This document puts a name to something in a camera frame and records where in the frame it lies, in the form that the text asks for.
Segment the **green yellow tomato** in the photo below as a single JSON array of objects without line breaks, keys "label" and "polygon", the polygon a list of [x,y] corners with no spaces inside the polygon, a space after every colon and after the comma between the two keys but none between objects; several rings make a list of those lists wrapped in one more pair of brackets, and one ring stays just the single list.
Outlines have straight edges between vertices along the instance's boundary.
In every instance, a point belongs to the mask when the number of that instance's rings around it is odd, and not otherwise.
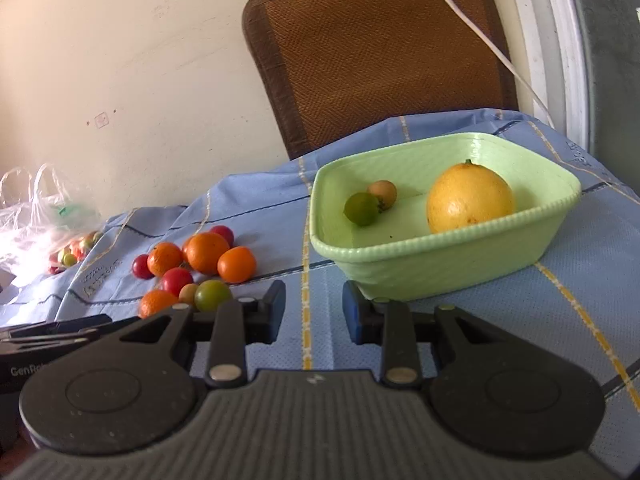
[{"label": "green yellow tomato", "polygon": [[224,282],[207,280],[198,285],[194,304],[201,312],[215,312],[221,304],[232,298],[231,289]]}]

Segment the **small peach tomato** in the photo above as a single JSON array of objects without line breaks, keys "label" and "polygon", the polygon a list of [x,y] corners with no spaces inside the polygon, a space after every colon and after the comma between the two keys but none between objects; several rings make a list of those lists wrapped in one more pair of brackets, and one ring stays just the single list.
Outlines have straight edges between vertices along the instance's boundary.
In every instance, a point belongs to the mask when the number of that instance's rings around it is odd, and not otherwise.
[{"label": "small peach tomato", "polygon": [[191,306],[194,306],[195,294],[197,290],[198,290],[198,284],[191,283],[191,284],[184,285],[179,292],[179,301],[182,304],[190,304]]}]

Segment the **small orange tangerine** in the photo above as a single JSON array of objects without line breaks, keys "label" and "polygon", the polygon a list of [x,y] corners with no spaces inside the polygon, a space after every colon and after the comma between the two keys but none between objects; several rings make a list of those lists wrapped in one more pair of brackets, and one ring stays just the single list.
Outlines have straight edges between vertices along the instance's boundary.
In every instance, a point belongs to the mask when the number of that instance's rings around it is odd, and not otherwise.
[{"label": "small orange tangerine", "polygon": [[256,272],[254,254],[245,246],[231,248],[220,256],[217,263],[218,275],[227,283],[241,284]]},{"label": "small orange tangerine", "polygon": [[149,252],[146,264],[153,276],[161,278],[167,271],[183,262],[182,250],[174,243],[160,242]]}]

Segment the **large orange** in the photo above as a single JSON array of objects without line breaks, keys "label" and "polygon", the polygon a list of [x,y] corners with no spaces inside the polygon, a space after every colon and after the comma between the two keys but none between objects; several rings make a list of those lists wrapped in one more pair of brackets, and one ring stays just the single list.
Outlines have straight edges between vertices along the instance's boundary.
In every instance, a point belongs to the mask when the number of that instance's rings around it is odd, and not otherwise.
[{"label": "large orange", "polygon": [[186,262],[196,272],[216,275],[220,257],[228,252],[230,245],[214,232],[198,233],[189,238],[184,248]]}]

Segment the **dark red cherry tomato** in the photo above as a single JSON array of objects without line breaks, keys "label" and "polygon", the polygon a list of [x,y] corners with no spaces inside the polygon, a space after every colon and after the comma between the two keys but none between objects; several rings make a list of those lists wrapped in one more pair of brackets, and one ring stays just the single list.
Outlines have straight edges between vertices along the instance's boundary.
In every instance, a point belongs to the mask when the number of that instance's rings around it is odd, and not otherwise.
[{"label": "dark red cherry tomato", "polygon": [[234,245],[234,234],[232,229],[228,228],[228,226],[222,226],[221,224],[219,226],[213,226],[210,229],[210,232],[224,238],[230,247]]}]

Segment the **clear plastic fruit bag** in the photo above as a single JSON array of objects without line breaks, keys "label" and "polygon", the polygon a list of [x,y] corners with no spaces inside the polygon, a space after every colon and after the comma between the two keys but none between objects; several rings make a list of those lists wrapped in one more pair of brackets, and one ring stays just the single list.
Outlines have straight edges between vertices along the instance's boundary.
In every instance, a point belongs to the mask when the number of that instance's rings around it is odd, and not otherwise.
[{"label": "clear plastic fruit bag", "polygon": [[1,177],[1,269],[24,287],[58,262],[51,257],[103,226],[88,188],[50,164],[35,174],[15,167]]}]

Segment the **light green plastic basket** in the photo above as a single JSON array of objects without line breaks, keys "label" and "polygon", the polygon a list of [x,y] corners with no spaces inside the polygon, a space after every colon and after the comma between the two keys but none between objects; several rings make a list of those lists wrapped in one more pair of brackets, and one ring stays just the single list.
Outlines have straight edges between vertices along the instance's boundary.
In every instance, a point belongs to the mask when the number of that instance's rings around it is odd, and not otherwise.
[{"label": "light green plastic basket", "polygon": [[[427,194],[442,172],[467,159],[506,180],[516,211],[432,234]],[[397,202],[370,226],[355,226],[343,214],[346,200],[375,180],[393,182]],[[310,199],[310,240],[364,296],[415,300],[534,263],[581,195],[574,174],[527,148],[488,133],[447,134],[346,156],[319,169]]]}]

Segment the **small green lime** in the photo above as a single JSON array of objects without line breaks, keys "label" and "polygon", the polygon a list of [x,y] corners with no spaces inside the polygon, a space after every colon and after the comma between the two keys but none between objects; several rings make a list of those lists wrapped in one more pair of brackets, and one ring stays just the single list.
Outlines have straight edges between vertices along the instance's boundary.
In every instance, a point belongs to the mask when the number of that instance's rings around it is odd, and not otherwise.
[{"label": "small green lime", "polygon": [[344,205],[343,214],[356,226],[370,226],[378,220],[378,198],[368,192],[352,194]]}]

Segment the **small brown fruit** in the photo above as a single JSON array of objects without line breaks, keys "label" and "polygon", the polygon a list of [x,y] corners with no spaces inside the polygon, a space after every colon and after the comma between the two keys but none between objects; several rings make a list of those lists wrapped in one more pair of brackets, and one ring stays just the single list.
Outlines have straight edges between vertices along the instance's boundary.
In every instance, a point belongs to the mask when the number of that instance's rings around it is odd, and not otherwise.
[{"label": "small brown fruit", "polygon": [[389,180],[378,180],[371,183],[367,192],[378,200],[380,211],[389,210],[397,200],[397,188]]}]

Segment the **large yellow citrus fruit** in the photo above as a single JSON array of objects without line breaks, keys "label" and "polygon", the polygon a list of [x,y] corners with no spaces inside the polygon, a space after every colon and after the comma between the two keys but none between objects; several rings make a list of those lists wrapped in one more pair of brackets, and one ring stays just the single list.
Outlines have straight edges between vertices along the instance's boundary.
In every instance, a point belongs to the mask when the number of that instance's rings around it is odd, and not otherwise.
[{"label": "large yellow citrus fruit", "polygon": [[502,177],[471,159],[451,166],[434,182],[425,213],[432,234],[510,216],[515,196]]}]

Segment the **blue checked tablecloth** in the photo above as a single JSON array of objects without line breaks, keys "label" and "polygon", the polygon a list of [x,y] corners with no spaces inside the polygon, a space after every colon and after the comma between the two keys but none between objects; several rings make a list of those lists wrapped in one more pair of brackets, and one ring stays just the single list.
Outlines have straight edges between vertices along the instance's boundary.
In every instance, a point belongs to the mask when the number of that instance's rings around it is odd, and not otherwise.
[{"label": "blue checked tablecloth", "polygon": [[401,145],[420,166],[442,159],[436,146],[464,132],[488,133],[550,159],[579,180],[582,196],[541,260],[518,272],[454,287],[470,266],[442,260],[413,276],[442,286],[445,301],[584,366],[604,387],[604,423],[593,451],[629,474],[639,461],[639,197],[600,162],[535,119],[514,112],[444,113],[387,119],[280,168],[225,177],[188,206],[143,207],[107,222],[89,263],[1,296],[1,321],[18,325],[105,313],[126,318],[148,290],[132,259],[161,240],[180,243],[197,229],[228,226],[254,249],[260,292],[282,280],[288,291],[284,338],[276,350],[250,352],[255,366],[351,367],[374,364],[354,346],[340,315],[343,272],[304,239],[317,171],[372,148]]}]

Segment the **brown woven chair back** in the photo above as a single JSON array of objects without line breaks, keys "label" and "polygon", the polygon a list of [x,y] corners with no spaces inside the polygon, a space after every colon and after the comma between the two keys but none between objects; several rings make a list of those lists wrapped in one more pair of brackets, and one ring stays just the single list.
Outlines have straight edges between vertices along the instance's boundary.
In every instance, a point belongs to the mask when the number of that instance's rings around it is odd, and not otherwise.
[{"label": "brown woven chair back", "polygon": [[242,29],[293,158],[394,116],[518,105],[494,0],[248,0]]}]

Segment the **white window frame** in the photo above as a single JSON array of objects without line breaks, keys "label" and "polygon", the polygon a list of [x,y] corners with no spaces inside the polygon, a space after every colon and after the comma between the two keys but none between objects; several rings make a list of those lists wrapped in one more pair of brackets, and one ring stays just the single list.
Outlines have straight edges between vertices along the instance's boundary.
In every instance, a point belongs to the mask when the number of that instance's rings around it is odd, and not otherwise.
[{"label": "white window frame", "polygon": [[639,144],[639,0],[516,0],[536,117],[594,156]]}]

